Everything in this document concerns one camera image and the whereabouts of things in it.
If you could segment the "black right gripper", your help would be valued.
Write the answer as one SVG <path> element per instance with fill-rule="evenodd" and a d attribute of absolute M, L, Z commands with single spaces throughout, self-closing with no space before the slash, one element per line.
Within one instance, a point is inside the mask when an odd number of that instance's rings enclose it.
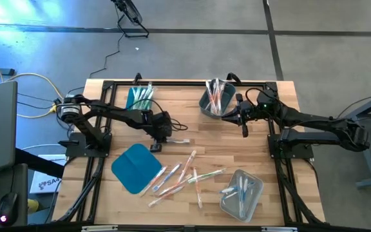
<path fill-rule="evenodd" d="M 247 122 L 257 121 L 265 117 L 258 106 L 254 105 L 249 100 L 243 100 L 242 94 L 236 94 L 236 101 L 236 110 L 231 110 L 222 115 L 222 120 L 241 126 L 243 137 L 247 137 L 249 135 Z"/>

